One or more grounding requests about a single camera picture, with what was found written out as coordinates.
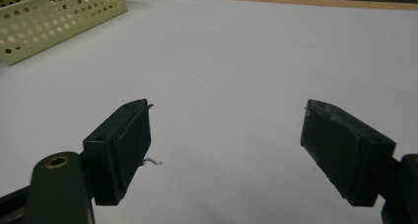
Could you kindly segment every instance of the green plastic basket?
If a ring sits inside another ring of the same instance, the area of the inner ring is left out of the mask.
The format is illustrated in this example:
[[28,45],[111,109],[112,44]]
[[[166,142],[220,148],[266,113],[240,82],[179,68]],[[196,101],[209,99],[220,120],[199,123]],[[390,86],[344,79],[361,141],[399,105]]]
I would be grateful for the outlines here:
[[15,64],[127,11],[125,0],[25,0],[0,8],[0,59]]

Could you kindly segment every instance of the plastic basket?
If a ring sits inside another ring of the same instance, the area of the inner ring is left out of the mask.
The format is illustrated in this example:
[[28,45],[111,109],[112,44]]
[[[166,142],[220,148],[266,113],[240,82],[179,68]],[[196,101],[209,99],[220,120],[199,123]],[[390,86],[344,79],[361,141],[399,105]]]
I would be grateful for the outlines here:
[[127,11],[125,0],[25,0],[0,8],[0,59],[12,65]]

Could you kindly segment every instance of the white surface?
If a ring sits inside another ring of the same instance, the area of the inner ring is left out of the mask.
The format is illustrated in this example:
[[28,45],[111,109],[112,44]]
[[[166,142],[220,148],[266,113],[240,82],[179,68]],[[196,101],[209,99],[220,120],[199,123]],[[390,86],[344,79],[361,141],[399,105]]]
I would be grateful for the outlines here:
[[341,198],[299,139],[308,99],[417,153],[417,11],[127,0],[129,12],[9,67],[0,62],[0,194],[146,98],[153,143],[97,223],[381,223]]

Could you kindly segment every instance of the table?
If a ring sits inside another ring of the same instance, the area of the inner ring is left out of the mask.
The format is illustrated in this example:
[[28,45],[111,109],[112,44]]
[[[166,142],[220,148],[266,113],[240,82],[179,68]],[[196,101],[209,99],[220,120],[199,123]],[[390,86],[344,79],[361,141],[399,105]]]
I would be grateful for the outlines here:
[[0,195],[43,157],[82,151],[120,105],[146,98],[163,161],[97,223],[381,223],[300,146],[308,99],[416,153],[417,10],[273,1],[127,0],[129,11],[14,66],[0,62]]

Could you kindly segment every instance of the white table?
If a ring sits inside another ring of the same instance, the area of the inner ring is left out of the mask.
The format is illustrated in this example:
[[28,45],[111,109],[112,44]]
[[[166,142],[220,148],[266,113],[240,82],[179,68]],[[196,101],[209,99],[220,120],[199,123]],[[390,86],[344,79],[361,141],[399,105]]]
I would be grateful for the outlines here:
[[417,153],[418,11],[235,0],[127,0],[129,11],[14,66],[0,62],[0,195],[47,155],[146,98],[163,161],[106,223],[381,223],[300,146],[308,99]]

